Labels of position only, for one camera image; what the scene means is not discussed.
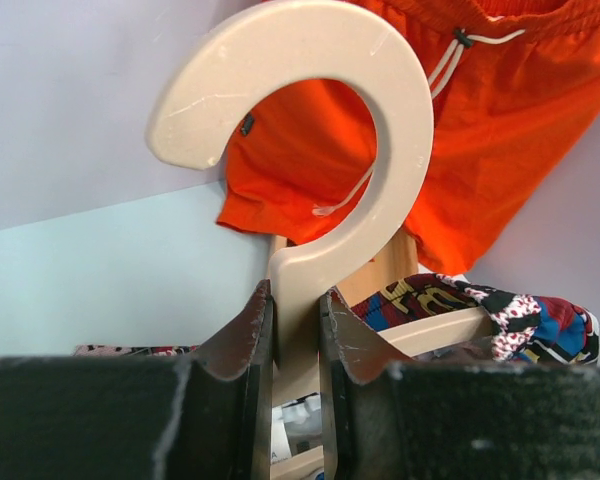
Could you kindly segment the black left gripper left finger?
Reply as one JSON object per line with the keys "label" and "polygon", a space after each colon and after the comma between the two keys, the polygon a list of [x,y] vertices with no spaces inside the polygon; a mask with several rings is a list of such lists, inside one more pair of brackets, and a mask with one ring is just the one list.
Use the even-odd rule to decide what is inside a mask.
{"label": "black left gripper left finger", "polygon": [[266,479],[267,282],[194,351],[0,358],[0,479]]}

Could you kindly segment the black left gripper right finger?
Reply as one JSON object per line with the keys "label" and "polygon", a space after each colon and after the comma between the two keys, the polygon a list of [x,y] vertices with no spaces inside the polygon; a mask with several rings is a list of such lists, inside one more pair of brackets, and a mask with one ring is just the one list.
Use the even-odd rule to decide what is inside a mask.
{"label": "black left gripper right finger", "polygon": [[600,368],[417,362],[320,301],[328,479],[600,479]]}

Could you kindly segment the colourful comic print shorts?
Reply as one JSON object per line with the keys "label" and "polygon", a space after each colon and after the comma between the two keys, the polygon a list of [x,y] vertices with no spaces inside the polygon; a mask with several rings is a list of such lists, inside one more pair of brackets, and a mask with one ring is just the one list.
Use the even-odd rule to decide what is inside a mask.
{"label": "colourful comic print shorts", "polygon": [[458,276],[426,273],[403,278],[352,311],[381,332],[472,308],[489,320],[488,360],[582,365],[598,361],[599,322],[589,310],[562,298],[512,293]]}

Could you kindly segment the orange shorts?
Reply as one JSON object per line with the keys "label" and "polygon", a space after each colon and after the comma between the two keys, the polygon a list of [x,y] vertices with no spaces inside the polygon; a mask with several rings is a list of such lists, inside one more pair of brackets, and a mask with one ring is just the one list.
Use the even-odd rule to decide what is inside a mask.
{"label": "orange shorts", "polygon": [[[368,1],[417,54],[433,151],[404,227],[428,269],[468,271],[600,113],[600,1]],[[227,163],[218,221],[294,243],[343,219],[347,189]]]}

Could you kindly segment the beige wooden hanger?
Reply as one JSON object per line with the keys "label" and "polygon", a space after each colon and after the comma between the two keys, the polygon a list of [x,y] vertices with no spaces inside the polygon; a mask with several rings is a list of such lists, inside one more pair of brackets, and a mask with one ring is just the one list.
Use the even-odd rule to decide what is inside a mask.
{"label": "beige wooden hanger", "polygon": [[433,141],[421,64],[386,17],[350,1],[265,1],[226,19],[165,87],[146,141],[161,161],[203,170],[222,153],[260,161],[266,183],[347,189],[330,232],[269,260],[276,306],[273,399],[318,379],[317,303],[399,230]]}

